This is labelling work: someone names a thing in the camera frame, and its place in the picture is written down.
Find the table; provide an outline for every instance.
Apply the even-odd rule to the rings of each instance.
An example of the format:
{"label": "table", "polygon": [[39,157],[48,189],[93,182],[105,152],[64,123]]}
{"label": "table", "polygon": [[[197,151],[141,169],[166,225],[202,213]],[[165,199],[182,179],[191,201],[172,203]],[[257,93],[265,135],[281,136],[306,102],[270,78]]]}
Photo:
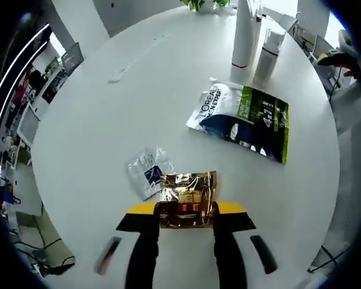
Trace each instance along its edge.
{"label": "table", "polygon": [[[289,103],[286,165],[185,125],[209,77],[229,79],[235,22],[235,16],[199,15],[186,7],[157,14],[106,42],[57,93],[31,153],[45,209],[76,256],[62,275],[66,282],[113,287],[112,276],[95,274],[94,264],[128,208],[141,202],[125,163],[155,146],[167,151],[177,172],[218,171],[217,199],[246,207],[258,228],[288,248],[295,269],[304,272],[314,259],[335,207],[339,148],[324,88],[296,42],[286,35],[265,90]],[[126,67],[118,83],[108,83]],[[200,240],[196,231],[179,232],[161,231],[167,242],[159,254],[182,256],[177,247],[169,251],[176,238]],[[206,258],[196,258],[196,265]],[[155,288],[160,273],[156,269]],[[188,283],[200,279],[184,276]]]}

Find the wire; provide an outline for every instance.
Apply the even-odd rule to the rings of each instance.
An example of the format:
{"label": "wire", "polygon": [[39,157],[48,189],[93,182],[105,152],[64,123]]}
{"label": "wire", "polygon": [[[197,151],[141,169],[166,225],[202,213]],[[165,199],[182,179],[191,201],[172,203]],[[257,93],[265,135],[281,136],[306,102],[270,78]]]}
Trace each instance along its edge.
{"label": "wire", "polygon": [[341,76],[341,67],[339,68],[339,73],[338,73],[337,80],[336,80],[336,82],[333,84],[332,92],[331,92],[330,95],[329,95],[329,102],[332,101],[333,92],[334,92],[334,90],[335,90],[335,87],[336,87],[337,82],[339,81],[340,76]]}
{"label": "wire", "polygon": [[[335,256],[335,257],[334,257],[334,260],[336,260],[336,259],[338,259],[340,256],[342,256],[349,248],[346,248],[346,249],[345,249],[344,251],[342,251],[340,254],[338,254],[337,256]],[[329,260],[329,261],[325,262],[324,264],[318,266],[317,268],[314,268],[313,270],[308,269],[307,271],[308,271],[309,273],[313,273],[313,272],[317,271],[318,269],[321,269],[321,268],[325,267],[327,264],[329,264],[329,263],[331,263],[331,262],[333,262],[333,260]]]}
{"label": "wire", "polygon": [[321,249],[326,253],[326,255],[329,256],[330,260],[335,264],[338,265],[338,263],[336,262],[335,258],[333,257],[333,255],[323,246],[321,245]]}
{"label": "wire", "polygon": [[34,218],[34,222],[35,222],[36,228],[37,228],[37,230],[38,230],[38,232],[39,232],[39,235],[40,235],[40,237],[42,238],[43,247],[45,247],[45,246],[46,246],[46,242],[45,242],[45,240],[44,240],[44,237],[43,237],[43,235],[42,235],[42,232],[40,231],[39,224],[36,222],[35,216],[32,216],[32,217]]}
{"label": "wire", "polygon": [[74,257],[75,257],[75,256],[69,256],[69,257],[67,257],[66,259],[63,260],[63,262],[61,263],[61,265],[63,266],[64,263],[65,263],[67,260],[72,259],[72,258],[74,258]]}
{"label": "wire", "polygon": [[21,242],[21,241],[16,241],[16,242],[13,242],[12,244],[13,244],[13,245],[15,245],[15,244],[23,244],[23,245],[26,245],[27,247],[30,247],[30,248],[35,249],[35,250],[46,250],[47,248],[51,247],[53,244],[55,244],[55,243],[58,242],[58,241],[61,241],[61,238],[53,241],[51,244],[49,244],[49,245],[47,245],[47,246],[45,246],[45,247],[43,247],[43,248],[35,247],[35,246],[30,245],[30,244],[26,244],[26,243],[24,243],[24,242]]}
{"label": "wire", "polygon": [[51,268],[50,265],[41,262],[41,261],[38,260],[37,258],[33,257],[30,253],[25,252],[25,251],[23,251],[23,250],[21,250],[21,249],[17,249],[17,250],[18,250],[19,252],[22,252],[23,254],[27,255],[27,256],[30,257],[31,259],[36,260],[38,263],[43,264],[43,265],[46,266],[47,268],[49,268],[49,269]]}

